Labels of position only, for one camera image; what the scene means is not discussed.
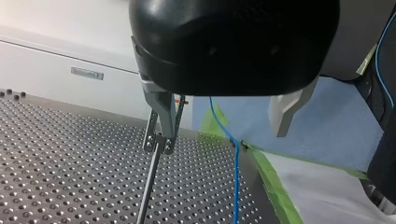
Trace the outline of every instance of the metal bracket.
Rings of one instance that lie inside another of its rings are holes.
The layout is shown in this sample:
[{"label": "metal bracket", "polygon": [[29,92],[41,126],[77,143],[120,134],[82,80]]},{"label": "metal bracket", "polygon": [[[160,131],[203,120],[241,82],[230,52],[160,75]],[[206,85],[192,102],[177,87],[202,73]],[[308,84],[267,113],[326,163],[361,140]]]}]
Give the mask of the metal bracket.
[{"label": "metal bracket", "polygon": [[[177,133],[180,126],[181,116],[183,114],[183,108],[185,103],[186,103],[186,97],[184,95],[181,95],[175,117],[175,127],[172,127],[174,130],[173,136],[172,137],[161,136],[161,138],[165,139],[162,152],[166,155],[171,155],[174,152],[175,143],[177,140]],[[159,135],[155,133],[157,119],[158,119],[158,114],[152,109],[148,118],[148,126],[146,129],[145,139],[143,141],[143,149],[147,152],[152,152],[154,150],[155,145],[157,143],[157,139],[159,137]]]},{"label": "metal bracket", "polygon": [[143,141],[143,149],[147,152],[152,152],[155,147],[155,126],[157,124],[158,114],[151,110],[148,118],[148,126],[146,127],[145,140]]}]

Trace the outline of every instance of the white wall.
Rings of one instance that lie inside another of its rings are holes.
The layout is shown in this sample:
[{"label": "white wall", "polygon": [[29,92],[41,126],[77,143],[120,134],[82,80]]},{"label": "white wall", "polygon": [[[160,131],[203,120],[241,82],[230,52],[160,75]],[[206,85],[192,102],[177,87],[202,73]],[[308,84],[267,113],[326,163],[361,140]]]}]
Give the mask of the white wall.
[{"label": "white wall", "polygon": [[134,58],[128,0],[0,0],[0,25]]}]

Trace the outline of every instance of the metal rod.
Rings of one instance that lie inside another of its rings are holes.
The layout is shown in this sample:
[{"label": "metal rod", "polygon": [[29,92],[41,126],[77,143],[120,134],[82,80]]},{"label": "metal rod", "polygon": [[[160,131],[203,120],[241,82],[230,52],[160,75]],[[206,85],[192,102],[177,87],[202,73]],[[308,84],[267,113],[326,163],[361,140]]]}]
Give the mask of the metal rod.
[{"label": "metal rod", "polygon": [[154,155],[151,159],[151,165],[148,170],[148,179],[146,181],[145,192],[143,193],[142,203],[140,204],[139,216],[137,217],[136,224],[145,223],[146,213],[149,207],[149,198],[154,185],[155,174],[157,173],[158,162],[162,153],[163,144],[157,143],[155,145]]}]

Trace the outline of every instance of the green tape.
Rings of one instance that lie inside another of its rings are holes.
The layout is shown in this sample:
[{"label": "green tape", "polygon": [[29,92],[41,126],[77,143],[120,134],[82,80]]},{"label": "green tape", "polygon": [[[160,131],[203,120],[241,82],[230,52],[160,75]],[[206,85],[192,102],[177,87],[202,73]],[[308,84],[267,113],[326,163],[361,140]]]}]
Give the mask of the green tape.
[{"label": "green tape", "polygon": [[279,218],[281,224],[303,224],[289,194],[283,188],[279,177],[267,160],[264,154],[257,149],[249,150],[258,163],[258,170],[264,182],[264,189],[267,193],[271,204],[274,207],[276,216]]},{"label": "green tape", "polygon": [[290,155],[284,155],[284,154],[276,153],[276,152],[273,152],[273,151],[268,151],[268,150],[265,150],[265,149],[262,149],[262,148],[259,148],[259,147],[253,146],[253,145],[248,145],[248,146],[251,149],[263,151],[263,152],[270,153],[270,154],[273,154],[273,155],[277,155],[277,156],[281,156],[281,157],[285,157],[285,158],[290,158],[290,159],[294,159],[294,160],[297,160],[297,161],[306,161],[306,162],[314,163],[314,164],[317,164],[317,165],[322,165],[322,166],[327,166],[327,167],[331,167],[331,168],[338,169],[338,170],[343,170],[343,171],[347,172],[349,175],[355,176],[355,177],[357,177],[359,179],[362,179],[362,180],[368,180],[369,179],[366,174],[364,174],[364,173],[362,173],[360,171],[348,169],[346,167],[330,165],[330,164],[321,163],[321,162],[318,162],[318,161],[311,161],[311,160],[308,160],[308,159],[304,159],[304,158],[300,158],[300,157],[294,157],[294,156],[290,156]]},{"label": "green tape", "polygon": [[[213,103],[213,110],[215,111],[216,116],[218,117],[222,125],[226,126],[230,122],[225,117],[224,113],[221,111],[220,107],[216,103]],[[226,137],[225,133],[223,132],[223,130],[220,128],[215,118],[213,117],[212,110],[210,109],[210,107],[206,110],[204,120],[202,121],[201,129],[199,130],[199,132],[213,134],[220,137]]]}]

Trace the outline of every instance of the blue fabric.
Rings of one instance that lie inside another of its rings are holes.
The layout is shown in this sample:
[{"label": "blue fabric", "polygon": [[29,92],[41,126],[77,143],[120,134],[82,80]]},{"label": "blue fabric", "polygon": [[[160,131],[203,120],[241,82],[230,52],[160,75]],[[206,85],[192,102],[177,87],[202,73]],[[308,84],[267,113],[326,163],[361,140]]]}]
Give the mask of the blue fabric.
[{"label": "blue fabric", "polygon": [[[382,129],[353,85],[321,77],[311,100],[276,138],[268,119],[270,97],[214,97],[236,139],[277,153],[367,171]],[[199,130],[208,97],[194,97],[192,128]]]}]

